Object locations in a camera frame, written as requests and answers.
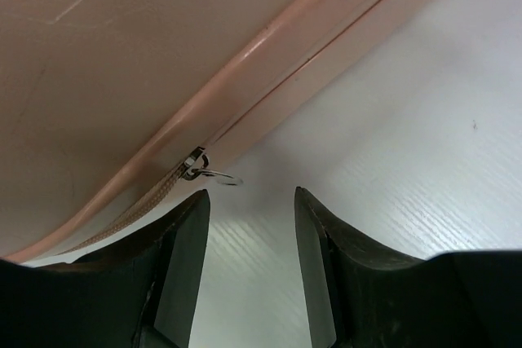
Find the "pink leather surface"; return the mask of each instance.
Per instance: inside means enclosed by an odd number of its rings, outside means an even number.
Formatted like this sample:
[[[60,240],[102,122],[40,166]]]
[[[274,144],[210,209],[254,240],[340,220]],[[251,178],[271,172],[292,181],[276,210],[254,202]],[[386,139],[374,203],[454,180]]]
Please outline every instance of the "pink leather surface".
[[[76,0],[65,11],[82,1]],[[142,194],[144,187],[159,179],[195,146],[211,144],[219,137],[220,129],[226,130],[230,121],[233,123],[262,99],[305,62],[306,56],[321,49],[343,26],[349,26],[377,1],[292,2],[260,29],[72,218],[28,248],[12,253],[9,259],[24,261],[51,248],[46,255],[59,253],[94,235]],[[59,20],[65,11],[58,15]],[[55,20],[39,22],[55,24]]]
[[[68,221],[291,1],[0,0],[0,255]]]

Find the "metal zipper slider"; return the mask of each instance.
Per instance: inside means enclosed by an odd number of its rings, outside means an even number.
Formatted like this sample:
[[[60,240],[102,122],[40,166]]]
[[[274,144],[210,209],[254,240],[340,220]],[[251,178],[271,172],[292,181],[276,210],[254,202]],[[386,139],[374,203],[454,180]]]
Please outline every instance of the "metal zipper slider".
[[[201,167],[194,168],[193,166],[199,159],[203,160]],[[209,178],[215,178],[217,183],[221,185],[227,185],[229,187],[237,187],[243,184],[243,180],[238,177],[234,177],[233,175],[221,173],[215,170],[207,169],[210,164],[209,157],[205,154],[205,149],[203,147],[198,147],[188,156],[185,160],[184,165],[187,168],[182,176],[182,178],[186,181],[193,181],[194,179],[203,176]]]

